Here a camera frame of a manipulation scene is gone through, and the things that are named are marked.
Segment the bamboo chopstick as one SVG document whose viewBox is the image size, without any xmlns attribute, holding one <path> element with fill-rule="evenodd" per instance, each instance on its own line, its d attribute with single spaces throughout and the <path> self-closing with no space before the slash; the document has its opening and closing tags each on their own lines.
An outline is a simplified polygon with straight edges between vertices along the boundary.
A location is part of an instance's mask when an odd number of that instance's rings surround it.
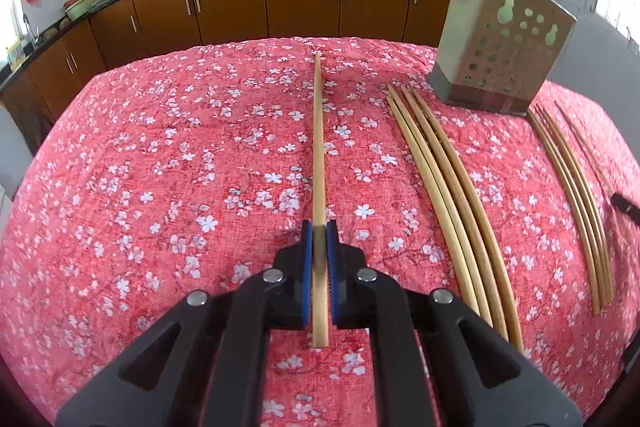
<svg viewBox="0 0 640 427">
<path fill-rule="evenodd" d="M 485 300 L 488 304 L 492 326 L 504 338 L 510 340 L 509 322 L 504 314 L 503 300 L 500 295 L 501 286 L 497 279 L 497 272 L 492 265 L 495 256 L 488 240 L 485 239 L 483 228 L 480 226 L 480 212 L 475 209 L 472 203 L 472 195 L 475 194 L 474 188 L 471 182 L 465 179 L 465 171 L 457 153 L 420 94 L 406 88 L 402 88 L 402 94 L 405 95 L 413 115 L 420 122 L 422 132 L 435 154 L 437 166 L 444 176 L 452 200 L 456 204 L 466 236 L 470 241 L 483 291 L 485 291 Z"/>
<path fill-rule="evenodd" d="M 605 194 L 607 199 L 610 199 L 615 192 L 615 188 L 613 184 L 608 181 L 608 177 L 605 176 L 604 171 L 600 166 L 600 162 L 597 160 L 596 156 L 594 156 L 593 150 L 591 150 L 591 146 L 582 136 L 580 130 L 578 129 L 576 124 L 574 124 L 574 121 L 572 121 L 570 119 L 570 116 L 568 116 L 568 114 L 565 112 L 565 109 L 558 102 L 555 102 L 554 105 L 559 109 L 563 119 L 568 124 L 568 127 L 570 127 L 570 131 L 574 134 L 574 137 L 578 141 L 580 148 L 582 149 L 582 153 L 584 153 L 588 157 L 590 167 L 597 175 L 602 192 Z"/>
<path fill-rule="evenodd" d="M 458 213 L 456 204 L 452 200 L 452 196 L 449 192 L 449 188 L 447 186 L 445 178 L 437 166 L 435 154 L 432 152 L 430 144 L 428 144 L 427 139 L 422 132 L 420 122 L 416 119 L 416 116 L 413 115 L 412 109 L 407 107 L 407 105 L 404 103 L 404 101 L 401 100 L 400 95 L 393 87 L 389 87 L 388 92 L 390 92 L 389 95 L 397 104 L 401 115 L 405 117 L 409 129 L 416 138 L 416 142 L 418 142 L 420 150 L 426 159 L 427 166 L 431 168 L 431 172 L 433 173 L 437 187 L 439 188 L 440 194 L 442 194 L 442 198 L 444 199 L 446 208 L 449 212 L 450 219 L 452 221 L 452 224 L 454 225 L 454 231 L 456 231 L 457 233 L 462 248 L 463 257 L 471 275 L 476 300 L 478 303 L 478 307 L 480 308 L 480 313 L 478 315 L 482 319 L 484 319 L 490 326 L 492 326 L 490 312 L 488 311 L 488 304 L 485 300 L 485 291 L 483 291 L 482 281 L 480 280 L 480 276 L 478 275 L 478 269 L 475 264 L 474 254 L 470 246 L 470 241 L 468 239 L 468 236 L 466 236 L 464 226 L 462 225 L 462 221 Z"/>
<path fill-rule="evenodd" d="M 465 202 L 473 213 L 473 220 L 483 239 L 485 251 L 487 251 L 487 261 L 491 265 L 492 275 L 496 281 L 496 291 L 500 296 L 503 315 L 506 319 L 506 331 L 509 334 L 509 340 L 512 345 L 524 352 L 523 336 L 521 331 L 520 319 L 518 318 L 518 310 L 516 309 L 515 298 L 512 291 L 511 282 L 509 280 L 506 266 L 498 246 L 498 242 L 486 215 L 483 204 L 480 202 L 480 196 L 477 195 L 475 187 L 471 181 L 469 173 L 462 164 L 457 152 L 451 145 L 444 129 L 433 114 L 432 110 L 427 106 L 424 98 L 416 89 L 411 90 L 412 95 L 416 99 L 416 103 L 420 106 L 420 114 L 426 118 L 428 125 L 437 136 L 437 142 L 444 150 L 449 164 L 456 173 L 456 178 L 464 192 Z"/>
<path fill-rule="evenodd" d="M 554 142 L 559 145 L 560 153 L 563 156 L 568 169 L 570 169 L 570 175 L 576 183 L 579 198 L 582 201 L 582 205 L 585 207 L 586 219 L 590 224 L 592 235 L 596 242 L 596 246 L 594 246 L 594 249 L 596 250 L 596 253 L 594 254 L 596 256 L 596 259 L 594 259 L 596 265 L 594 267 L 596 268 L 598 282 L 600 283 L 603 291 L 601 306 L 606 307 L 612 303 L 614 291 L 610 260 L 608 260 L 608 247 L 606 247 L 604 228 L 597 210 L 596 201 L 594 200 L 594 196 L 588 185 L 584 170 L 579 166 L 579 162 L 570 148 L 570 144 L 568 144 L 567 139 L 564 138 L 559 126 L 555 124 L 554 119 L 548 113 L 547 109 L 544 109 L 541 106 L 539 106 L 538 109 L 541 111 L 544 121 L 548 124 L 548 128 L 551 131 Z"/>
<path fill-rule="evenodd" d="M 544 129 L 544 126 L 541 124 L 538 117 L 530 109 L 526 112 L 526 118 L 529 121 L 529 124 L 532 125 L 534 131 L 536 132 L 536 135 L 540 139 L 542 146 L 547 153 L 549 161 L 551 162 L 551 165 L 556 173 L 556 176 L 560 180 L 565 196 L 567 198 L 568 205 L 570 206 L 570 211 L 572 212 L 575 227 L 580 240 L 580 245 L 582 245 L 582 252 L 584 253 L 586 262 L 591 294 L 592 314 L 596 317 L 602 311 L 599 286 L 600 280 L 596 270 L 596 265 L 594 264 L 593 252 L 591 248 L 592 240 L 589 237 L 588 227 L 585 224 L 585 210 L 582 209 L 582 202 L 576 196 L 573 180 L 570 179 L 570 175 L 568 174 L 565 162 L 561 154 L 559 153 L 558 148 L 552 141 L 548 131 Z"/>
<path fill-rule="evenodd" d="M 324 181 L 323 140 L 323 81 L 321 53 L 314 54 L 314 147 L 312 148 L 312 240 L 314 241 L 314 266 L 312 267 L 312 345 L 329 346 L 329 282 L 326 261 L 326 181 Z"/>
<path fill-rule="evenodd" d="M 456 276 L 458 286 L 460 288 L 462 300 L 467 305 L 470 305 L 471 309 L 476 314 L 479 314 L 480 308 L 478 307 L 476 300 L 471 275 L 468 267 L 466 266 L 457 233 L 454 231 L 454 225 L 450 219 L 442 194 L 440 194 L 439 188 L 437 187 L 431 168 L 427 166 L 426 159 L 420 150 L 419 144 L 416 142 L 416 138 L 409 129 L 405 117 L 401 115 L 397 104 L 393 101 L 390 95 L 386 96 L 386 101 L 396 118 L 402 136 L 405 138 L 408 147 L 411 150 L 411 155 L 416 163 L 416 168 L 418 168 L 420 173 L 425 191 L 431 199 L 436 219 L 440 229 L 442 230 L 442 235 L 444 236 L 449 251 L 449 257 L 451 259 L 452 266 L 454 267 L 454 275 Z"/>
<path fill-rule="evenodd" d="M 548 128 L 548 124 L 546 124 L 546 122 L 544 121 L 544 117 L 542 117 L 542 115 L 541 115 L 541 111 L 538 109 L 538 107 L 539 107 L 539 106 L 540 106 L 540 105 L 537 105 L 537 106 L 535 107 L 535 112 L 534 112 L 534 113 L 535 113 L 535 115 L 538 117 L 538 119 L 539 119 L 539 121 L 541 122 L 541 124 L 544 126 L 544 129 L 546 129 L 546 130 L 548 131 L 549 135 L 551 136 L 552 141 L 554 142 L 554 140 L 553 140 L 553 136 L 552 136 L 552 134 L 551 134 L 551 131 L 550 131 L 550 129 Z M 555 144 L 555 146 L 558 148 L 558 151 L 559 151 L 559 153 L 560 153 L 559 145 L 558 145 L 558 144 L 556 144 L 555 142 L 554 142 L 554 144 Z M 573 183 L 574 183 L 574 187 L 575 187 L 575 191 L 576 191 L 576 196 L 577 196 L 577 197 L 578 197 L 578 199 L 580 200 L 580 198 L 579 198 L 579 193 L 577 192 L 577 186 L 576 186 L 576 183 L 574 182 L 574 180 L 573 180 Z M 593 259 L 596 259 L 596 256 L 594 255 L 594 254 L 596 253 L 596 250 L 594 249 L 594 246 L 596 246 L 596 242 L 594 241 L 594 236 L 592 235 L 592 231 L 591 231 L 590 224 L 589 224 L 588 220 L 586 219 L 586 212 L 585 212 L 585 224 L 586 224 L 586 225 L 587 225 L 587 227 L 588 227 L 589 237 L 590 237 L 590 239 L 592 240 L 592 246 L 591 246 L 591 248 L 592 248 L 592 252 L 593 252 Z M 602 296 L 603 296 L 603 291 L 602 291 L 602 288 L 601 288 L 601 286 L 600 286 L 600 299 L 601 299 L 601 297 L 602 297 Z"/>
</svg>

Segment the brown lower kitchen cabinets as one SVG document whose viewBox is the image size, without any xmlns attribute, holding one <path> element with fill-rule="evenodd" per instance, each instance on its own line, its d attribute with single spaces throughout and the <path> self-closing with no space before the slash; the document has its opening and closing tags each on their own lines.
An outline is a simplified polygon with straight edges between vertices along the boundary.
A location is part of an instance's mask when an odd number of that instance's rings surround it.
<svg viewBox="0 0 640 427">
<path fill-rule="evenodd" d="M 1 102 L 37 153 L 55 121 L 100 72 L 200 46 L 267 37 L 362 37 L 437 46 L 449 0 L 116 0 L 28 58 Z"/>
</svg>

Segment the red floral tablecloth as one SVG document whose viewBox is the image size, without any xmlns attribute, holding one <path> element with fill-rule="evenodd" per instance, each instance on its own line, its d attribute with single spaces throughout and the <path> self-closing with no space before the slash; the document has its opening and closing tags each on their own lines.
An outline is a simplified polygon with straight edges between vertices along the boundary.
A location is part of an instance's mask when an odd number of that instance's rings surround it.
<svg viewBox="0 0 640 427">
<path fill-rule="evenodd" d="M 639 321 L 639 232 L 596 195 L 613 302 L 594 314 L 570 206 L 527 120 L 440 103 L 428 46 L 359 38 L 196 46 L 104 72 L 70 104 L 18 191 L 1 244 L 1 354 L 47 419 L 189 291 L 232 291 L 309 216 L 321 72 L 326 213 L 374 269 L 454 287 L 386 89 L 419 90 L 486 210 L 524 353 L 584 414 Z"/>
</svg>

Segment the green basin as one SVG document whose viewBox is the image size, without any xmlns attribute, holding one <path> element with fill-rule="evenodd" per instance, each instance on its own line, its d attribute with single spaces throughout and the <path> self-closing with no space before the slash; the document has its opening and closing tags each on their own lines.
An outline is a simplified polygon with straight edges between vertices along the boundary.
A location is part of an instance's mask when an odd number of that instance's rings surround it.
<svg viewBox="0 0 640 427">
<path fill-rule="evenodd" d="M 70 0 L 64 4 L 65 15 L 69 20 L 77 20 L 91 10 L 99 0 Z"/>
</svg>

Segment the perforated metal utensil holder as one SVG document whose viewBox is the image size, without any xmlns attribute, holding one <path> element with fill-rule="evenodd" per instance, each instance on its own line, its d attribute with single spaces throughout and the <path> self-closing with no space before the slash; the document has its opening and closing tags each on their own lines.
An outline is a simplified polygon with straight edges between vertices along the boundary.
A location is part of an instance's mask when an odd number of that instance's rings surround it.
<svg viewBox="0 0 640 427">
<path fill-rule="evenodd" d="M 450 0 L 428 82 L 449 105 L 523 116 L 575 24 L 554 0 Z"/>
</svg>

